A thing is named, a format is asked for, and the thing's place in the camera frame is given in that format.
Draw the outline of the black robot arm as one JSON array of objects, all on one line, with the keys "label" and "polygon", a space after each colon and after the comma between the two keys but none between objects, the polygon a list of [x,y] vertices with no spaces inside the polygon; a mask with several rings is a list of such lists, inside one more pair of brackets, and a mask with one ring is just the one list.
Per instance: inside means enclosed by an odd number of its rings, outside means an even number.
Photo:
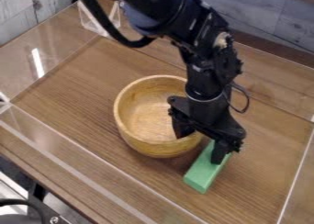
[{"label": "black robot arm", "polygon": [[234,79],[244,62],[233,46],[229,22],[202,0],[118,0],[130,25],[142,34],[129,39],[114,26],[98,0],[82,0],[99,25],[123,45],[142,48],[159,38],[171,40],[188,67],[186,94],[169,97],[175,136],[200,131],[214,139],[212,163],[240,151],[246,130],[232,112]]}]

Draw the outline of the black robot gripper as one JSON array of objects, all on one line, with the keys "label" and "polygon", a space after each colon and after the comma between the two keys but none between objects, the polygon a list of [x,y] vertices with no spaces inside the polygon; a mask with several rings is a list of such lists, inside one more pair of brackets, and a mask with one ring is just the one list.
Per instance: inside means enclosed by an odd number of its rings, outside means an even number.
[{"label": "black robot gripper", "polygon": [[190,96],[171,95],[167,99],[175,137],[182,139],[200,131],[216,140],[212,163],[222,164],[232,151],[241,151],[248,135],[245,128],[232,116],[232,95],[201,101]]}]

